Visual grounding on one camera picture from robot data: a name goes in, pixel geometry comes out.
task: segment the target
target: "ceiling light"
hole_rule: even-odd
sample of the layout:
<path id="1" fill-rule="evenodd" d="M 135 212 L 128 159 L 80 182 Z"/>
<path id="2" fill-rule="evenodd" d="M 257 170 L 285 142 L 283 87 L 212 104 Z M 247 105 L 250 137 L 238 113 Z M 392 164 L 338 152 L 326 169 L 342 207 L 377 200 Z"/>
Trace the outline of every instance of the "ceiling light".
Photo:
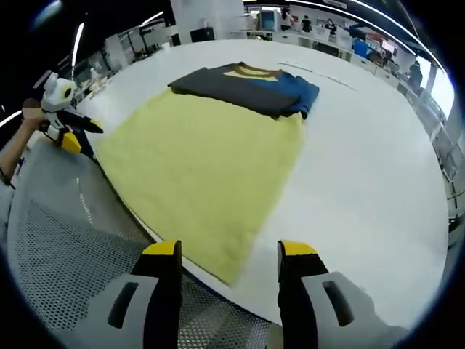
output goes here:
<path id="1" fill-rule="evenodd" d="M 147 23 L 151 22 L 152 20 L 154 20 L 154 19 L 160 17 L 162 14 L 163 14 L 163 11 L 157 13 L 156 15 L 150 17 L 148 20 L 145 20 L 144 22 L 142 22 L 141 25 L 146 25 Z"/>
<path id="2" fill-rule="evenodd" d="M 82 30 L 84 29 L 84 23 L 81 23 L 76 34 L 76 40 L 74 41 L 73 58 L 71 60 L 71 67 L 74 68 L 76 65 L 76 56 L 78 55 L 79 41 L 81 40 Z"/>
<path id="3" fill-rule="evenodd" d="M 17 111 L 16 113 L 13 113 L 12 115 L 8 116 L 5 120 L 0 121 L 0 127 L 5 125 L 8 121 L 11 119 L 15 118 L 16 116 L 20 115 L 23 111 Z"/>
<path id="4" fill-rule="evenodd" d="M 384 33 L 387 33 L 386 31 L 384 31 L 383 29 L 380 29 L 380 27 L 378 27 L 377 25 L 374 25 L 373 23 L 371 22 L 368 22 L 367 20 L 364 20 L 362 19 L 361 17 L 358 17 L 356 15 L 352 15 L 351 13 L 348 13 L 348 12 L 345 12 L 345 11 L 342 11 L 340 9 L 335 9 L 333 7 L 327 7 L 325 5 L 321 5 L 321 4 L 315 4 L 313 2 L 309 2 L 309 1 L 302 1 L 302 0 L 286 0 L 286 1 L 290 1 L 290 2 L 299 2 L 299 3 L 302 3 L 302 4 L 310 4 L 310 5 L 313 5 L 313 6 L 319 6 L 319 7 L 326 7 L 326 8 L 329 8 L 329 9 L 332 9 L 333 11 L 338 11 L 338 12 L 341 12 L 341 13 L 344 13 L 346 15 L 349 15 L 349 16 L 352 16 L 354 18 L 358 18 L 359 20 L 362 20 L 363 22 L 366 22 L 370 25 L 372 25 L 374 28 L 377 28 L 381 31 L 383 31 Z M 423 44 L 423 42 L 421 42 L 421 40 L 419 38 L 417 38 L 416 36 L 414 36 L 407 28 L 403 27 L 400 23 L 398 23 L 396 20 L 394 20 L 393 18 L 391 18 L 390 16 L 384 14 L 383 12 L 379 11 L 378 9 L 375 9 L 374 7 L 370 6 L 370 5 L 367 5 L 363 2 L 361 2 L 360 0 L 350 0 L 352 2 L 355 2 L 356 4 L 359 4 L 361 6 L 364 6 L 366 7 L 367 9 L 370 9 L 374 12 L 376 12 L 378 15 L 381 15 L 382 17 L 386 18 L 387 20 L 389 20 L 391 23 L 394 23 L 398 28 L 402 29 L 404 32 L 406 32 L 413 40 L 415 40 L 420 46 L 422 49 L 424 49 L 428 55 L 431 56 L 431 58 L 436 62 L 436 64 L 439 66 L 439 68 L 442 70 L 442 71 L 445 71 L 444 67 L 442 66 L 441 62 L 436 58 L 436 56 L 434 56 L 433 52 L 428 49 L 428 47 L 426 47 L 425 44 Z M 401 40 L 399 40 L 398 38 L 394 37 L 392 34 L 389 34 L 387 33 L 389 36 L 391 36 L 393 39 L 395 39 L 397 42 L 399 42 L 400 44 L 402 44 L 404 47 L 407 47 L 406 44 L 404 44 L 403 42 L 401 42 Z M 410 48 L 408 48 L 408 50 L 410 52 L 412 52 L 414 55 L 416 55 L 415 52 L 413 52 Z"/>

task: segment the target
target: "gray mesh surface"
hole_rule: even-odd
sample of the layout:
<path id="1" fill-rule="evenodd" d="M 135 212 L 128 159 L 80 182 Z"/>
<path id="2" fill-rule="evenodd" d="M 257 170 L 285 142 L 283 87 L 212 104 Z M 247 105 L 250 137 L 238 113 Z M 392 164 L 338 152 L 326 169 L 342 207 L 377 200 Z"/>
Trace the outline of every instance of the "gray mesh surface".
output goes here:
<path id="1" fill-rule="evenodd" d="M 122 273 L 130 273 L 145 245 L 95 230 L 31 202 L 17 232 L 20 284 L 52 330 L 72 329 L 86 316 L 87 300 Z"/>
<path id="2" fill-rule="evenodd" d="M 87 300 L 128 273 L 150 244 L 100 168 L 85 156 L 37 142 L 9 217 L 12 271 L 45 325 L 63 336 L 86 316 Z M 264 348 L 269 323 L 182 280 L 180 348 Z"/>
<path id="3" fill-rule="evenodd" d="M 265 348 L 269 330 L 269 322 L 183 276 L 179 349 Z"/>

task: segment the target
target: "person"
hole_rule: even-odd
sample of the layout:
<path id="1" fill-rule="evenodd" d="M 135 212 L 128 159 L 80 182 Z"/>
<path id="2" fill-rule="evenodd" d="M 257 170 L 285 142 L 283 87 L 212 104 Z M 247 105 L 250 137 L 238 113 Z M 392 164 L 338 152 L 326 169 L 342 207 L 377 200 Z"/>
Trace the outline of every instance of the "person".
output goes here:
<path id="1" fill-rule="evenodd" d="M 421 90 L 420 85 L 422 80 L 423 74 L 421 73 L 420 63 L 416 60 L 415 63 L 410 66 L 410 71 L 408 73 L 408 84 L 416 94 Z"/>
<path id="2" fill-rule="evenodd" d="M 288 29 L 291 28 L 293 24 L 294 24 L 294 19 L 289 13 L 289 9 L 283 9 L 283 13 L 281 14 L 281 30 L 287 31 Z"/>
<path id="3" fill-rule="evenodd" d="M 304 19 L 302 20 L 302 30 L 305 33 L 309 33 L 311 30 L 311 27 L 310 27 L 311 25 L 312 25 L 312 22 L 310 22 L 310 20 L 308 19 L 308 16 L 305 15 Z"/>
<path id="4" fill-rule="evenodd" d="M 329 29 L 331 32 L 329 33 L 330 35 L 336 35 L 336 25 L 334 24 L 333 20 L 331 18 L 328 18 L 328 22 L 325 24 L 325 28 Z"/>
<path id="5" fill-rule="evenodd" d="M 392 52 L 390 52 L 389 50 L 385 50 L 383 57 L 383 66 L 385 66 L 388 62 L 392 62 Z"/>
<path id="6" fill-rule="evenodd" d="M 23 116 L 24 120 L 20 128 L 6 145 L 6 150 L 2 151 L 0 155 L 0 180 L 4 186 L 9 185 L 29 139 L 45 118 L 44 112 L 39 107 L 39 102 L 32 99 L 27 99 L 23 103 Z"/>
<path id="7" fill-rule="evenodd" d="M 34 102 L 34 106 L 39 105 L 37 101 Z M 45 114 L 40 108 L 28 108 L 29 106 L 31 106 L 31 102 L 26 100 L 23 103 L 25 118 L 22 124 L 13 138 L 5 145 L 5 149 L 0 152 L 0 254 L 7 251 L 7 224 L 15 194 L 14 187 L 10 182 L 29 139 L 45 119 Z"/>

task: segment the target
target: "office desk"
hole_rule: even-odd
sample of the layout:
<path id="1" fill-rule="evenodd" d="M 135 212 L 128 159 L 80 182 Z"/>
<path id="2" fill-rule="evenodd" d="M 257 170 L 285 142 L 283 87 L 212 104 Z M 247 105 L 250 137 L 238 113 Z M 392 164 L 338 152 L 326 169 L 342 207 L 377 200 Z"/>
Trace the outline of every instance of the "office desk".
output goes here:
<path id="1" fill-rule="evenodd" d="M 299 159 L 237 284 L 226 286 L 189 260 L 183 265 L 225 298 L 280 324 L 277 241 L 302 241 L 319 251 L 329 270 L 367 292 L 385 322 L 413 326 L 441 280 L 447 201 L 420 121 L 405 98 L 373 74 L 322 52 L 276 42 L 174 47 L 130 65 L 79 105 L 105 130 L 89 135 L 92 146 L 173 80 L 238 61 L 300 75 L 318 85 L 320 95 L 304 122 Z"/>

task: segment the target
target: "human hand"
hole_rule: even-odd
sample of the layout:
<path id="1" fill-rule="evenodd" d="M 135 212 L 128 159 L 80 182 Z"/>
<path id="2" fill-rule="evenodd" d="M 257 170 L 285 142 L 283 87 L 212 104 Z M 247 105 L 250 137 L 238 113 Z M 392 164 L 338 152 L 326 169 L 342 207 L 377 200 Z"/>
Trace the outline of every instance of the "human hand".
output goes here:
<path id="1" fill-rule="evenodd" d="M 41 109 L 40 103 L 33 98 L 28 98 L 23 102 L 23 125 L 36 131 L 45 120 L 45 112 Z"/>

